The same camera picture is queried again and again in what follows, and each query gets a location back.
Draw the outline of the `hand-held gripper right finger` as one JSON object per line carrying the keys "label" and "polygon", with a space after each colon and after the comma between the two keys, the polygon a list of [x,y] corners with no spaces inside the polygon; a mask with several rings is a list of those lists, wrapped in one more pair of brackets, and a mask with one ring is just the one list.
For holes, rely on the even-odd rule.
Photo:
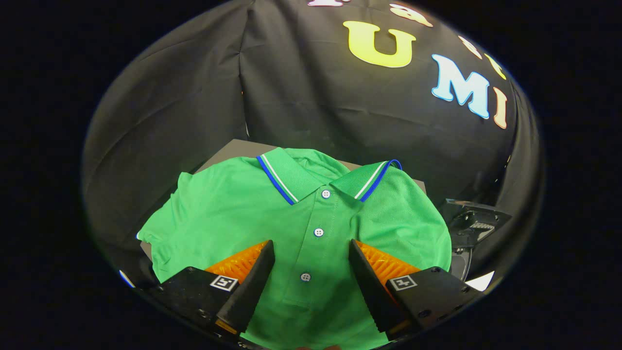
{"label": "hand-held gripper right finger", "polygon": [[376,328],[389,341],[435,328],[484,297],[438,266],[419,269],[354,239],[348,260]]}

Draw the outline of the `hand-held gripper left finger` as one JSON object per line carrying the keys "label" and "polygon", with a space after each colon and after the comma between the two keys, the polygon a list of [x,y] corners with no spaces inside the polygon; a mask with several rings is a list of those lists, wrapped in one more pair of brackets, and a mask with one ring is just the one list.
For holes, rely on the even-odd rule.
{"label": "hand-held gripper left finger", "polygon": [[265,241],[200,270],[188,266],[148,289],[159,306],[185,323],[218,337],[246,332],[275,262]]}

